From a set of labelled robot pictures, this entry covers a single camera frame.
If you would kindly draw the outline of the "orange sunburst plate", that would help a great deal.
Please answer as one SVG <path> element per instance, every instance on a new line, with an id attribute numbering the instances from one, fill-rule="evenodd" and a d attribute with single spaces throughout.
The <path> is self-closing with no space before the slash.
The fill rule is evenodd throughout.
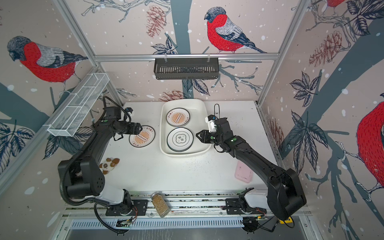
<path id="1" fill-rule="evenodd" d="M 184 108 L 175 108 L 170 110 L 166 115 L 167 123 L 173 127 L 185 126 L 190 121 L 191 115 Z"/>
<path id="2" fill-rule="evenodd" d="M 129 142 L 135 148 L 143 148 L 153 142 L 156 137 L 155 129 L 151 126 L 144 125 L 138 135 L 130 135 Z"/>

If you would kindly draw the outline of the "white plate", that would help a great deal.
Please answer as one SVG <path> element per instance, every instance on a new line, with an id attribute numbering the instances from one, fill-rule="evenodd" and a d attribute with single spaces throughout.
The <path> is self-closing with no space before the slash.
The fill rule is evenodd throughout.
<path id="1" fill-rule="evenodd" d="M 167 136 L 167 145 L 174 152 L 185 152 L 194 142 L 193 133 L 187 128 L 176 128 Z"/>

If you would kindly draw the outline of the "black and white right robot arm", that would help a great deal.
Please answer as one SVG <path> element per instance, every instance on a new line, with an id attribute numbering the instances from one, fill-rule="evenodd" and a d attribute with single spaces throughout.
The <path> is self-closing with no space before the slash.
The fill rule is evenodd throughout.
<path id="1" fill-rule="evenodd" d="M 280 220 L 290 216 L 307 204 L 307 199 L 293 169 L 283 169 L 264 158 L 240 136 L 235 136 L 227 118 L 209 115 L 205 118 L 208 130 L 202 130 L 196 137 L 204 144 L 213 144 L 247 165 L 256 173 L 268 188 L 267 204 Z"/>

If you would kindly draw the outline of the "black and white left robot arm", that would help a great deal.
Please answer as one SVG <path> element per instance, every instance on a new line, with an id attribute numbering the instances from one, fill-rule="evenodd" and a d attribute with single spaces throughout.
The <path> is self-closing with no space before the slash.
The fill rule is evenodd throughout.
<path id="1" fill-rule="evenodd" d="M 110 140 L 116 135 L 122 139 L 142 131 L 141 124 L 132 122 L 132 113 L 132 108 L 106 107 L 92 124 L 91 136 L 83 147 L 69 160 L 59 163 L 59 190 L 68 205 L 95 203 L 120 215 L 128 215 L 134 209 L 129 192 L 108 185 L 99 167 Z"/>

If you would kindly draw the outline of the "white plastic bin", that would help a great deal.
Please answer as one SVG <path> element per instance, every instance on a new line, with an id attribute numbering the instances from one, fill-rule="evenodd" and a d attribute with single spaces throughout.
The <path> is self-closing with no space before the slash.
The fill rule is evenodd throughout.
<path id="1" fill-rule="evenodd" d="M 196 134 L 208 125 L 206 105 L 197 99 L 181 99 L 163 104 L 160 118 L 160 150 L 172 158 L 205 154 L 211 144 L 204 144 Z"/>

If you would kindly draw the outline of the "brown white plush toy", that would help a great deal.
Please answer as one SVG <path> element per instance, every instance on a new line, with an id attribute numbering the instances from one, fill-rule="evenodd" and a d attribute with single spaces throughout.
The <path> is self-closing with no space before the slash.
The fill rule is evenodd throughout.
<path id="1" fill-rule="evenodd" d="M 111 172 L 120 162 L 119 158 L 107 158 L 106 160 L 102 161 L 99 164 L 99 168 L 102 171 L 104 175 L 107 175 L 109 172 Z"/>

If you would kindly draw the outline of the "glass jar of grains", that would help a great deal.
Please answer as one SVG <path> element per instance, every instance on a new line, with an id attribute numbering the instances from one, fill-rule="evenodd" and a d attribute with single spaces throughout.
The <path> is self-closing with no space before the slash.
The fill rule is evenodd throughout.
<path id="1" fill-rule="evenodd" d="M 151 195 L 152 204 L 154 205 L 157 213 L 161 218 L 164 218 L 169 212 L 170 208 L 165 202 L 160 192 L 155 192 Z"/>

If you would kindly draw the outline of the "small circuit board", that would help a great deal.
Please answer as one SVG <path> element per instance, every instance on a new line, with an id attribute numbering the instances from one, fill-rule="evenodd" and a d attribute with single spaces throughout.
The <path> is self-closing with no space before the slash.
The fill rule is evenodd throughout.
<path id="1" fill-rule="evenodd" d="M 131 219 L 118 219 L 116 223 L 117 228 L 130 228 L 133 224 Z"/>

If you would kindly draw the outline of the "yellow tape measure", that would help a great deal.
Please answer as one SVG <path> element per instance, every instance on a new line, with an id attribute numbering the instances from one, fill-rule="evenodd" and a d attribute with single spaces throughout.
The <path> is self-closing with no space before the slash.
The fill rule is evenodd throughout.
<path id="1" fill-rule="evenodd" d="M 291 217 L 289 217 L 287 220 L 283 221 L 280 220 L 280 224 L 292 224 L 294 221 Z"/>

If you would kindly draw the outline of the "white mesh wall shelf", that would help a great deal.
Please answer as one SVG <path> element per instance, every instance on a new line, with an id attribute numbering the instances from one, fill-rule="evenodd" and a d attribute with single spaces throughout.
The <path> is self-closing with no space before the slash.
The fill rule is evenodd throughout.
<path id="1" fill-rule="evenodd" d="M 48 132 L 55 137 L 72 137 L 81 126 L 110 79 L 106 73 L 93 73 L 87 76 L 84 84 L 74 94 L 48 127 Z"/>

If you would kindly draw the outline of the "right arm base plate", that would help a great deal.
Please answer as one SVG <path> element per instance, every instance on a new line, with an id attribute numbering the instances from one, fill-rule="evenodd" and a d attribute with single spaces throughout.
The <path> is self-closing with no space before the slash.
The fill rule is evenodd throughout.
<path id="1" fill-rule="evenodd" d="M 228 215 L 266 215 L 267 210 L 263 208 L 253 208 L 243 199 L 225 199 L 225 210 Z"/>

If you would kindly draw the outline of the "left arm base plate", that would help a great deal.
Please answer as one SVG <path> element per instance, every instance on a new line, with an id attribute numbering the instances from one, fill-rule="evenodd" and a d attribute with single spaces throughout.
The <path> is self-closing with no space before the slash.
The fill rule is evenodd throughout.
<path id="1" fill-rule="evenodd" d="M 131 204 L 120 203 L 112 205 L 106 210 L 108 217 L 145 216 L 148 200 L 132 200 Z"/>

